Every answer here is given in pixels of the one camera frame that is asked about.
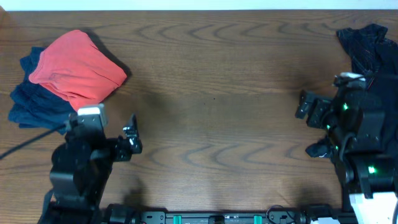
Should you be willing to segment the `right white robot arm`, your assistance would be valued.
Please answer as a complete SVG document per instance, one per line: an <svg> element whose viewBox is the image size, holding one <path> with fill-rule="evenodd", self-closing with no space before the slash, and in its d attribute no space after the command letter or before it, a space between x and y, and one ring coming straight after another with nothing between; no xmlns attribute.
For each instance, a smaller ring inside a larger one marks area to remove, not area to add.
<svg viewBox="0 0 398 224"><path fill-rule="evenodd" d="M342 213L357 223L397 223L397 158L382 147L380 97L364 90L339 91L334 98L302 91L295 116L326 132L306 152L334 165Z"/></svg>

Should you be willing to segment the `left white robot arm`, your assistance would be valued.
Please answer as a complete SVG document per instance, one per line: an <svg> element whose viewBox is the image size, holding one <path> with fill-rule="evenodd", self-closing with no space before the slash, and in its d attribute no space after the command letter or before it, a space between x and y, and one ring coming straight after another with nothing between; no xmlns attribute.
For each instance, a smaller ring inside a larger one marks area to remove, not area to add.
<svg viewBox="0 0 398 224"><path fill-rule="evenodd" d="M140 214L125 205L100 209L113 164L142 152L136 116L118 138L105 136L98 114L76 115L66 125L65 143L52 154L52 189L44 197L39 223L140 223Z"/></svg>

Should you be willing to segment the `red printed t-shirt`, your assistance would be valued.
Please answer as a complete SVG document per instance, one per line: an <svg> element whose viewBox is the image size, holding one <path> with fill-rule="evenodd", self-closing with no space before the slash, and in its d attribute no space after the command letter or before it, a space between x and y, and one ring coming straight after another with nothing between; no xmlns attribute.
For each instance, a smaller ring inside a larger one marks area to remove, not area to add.
<svg viewBox="0 0 398 224"><path fill-rule="evenodd" d="M40 53L29 81L70 103L74 110L101 103L127 78L124 70L107 58L89 36L73 30Z"/></svg>

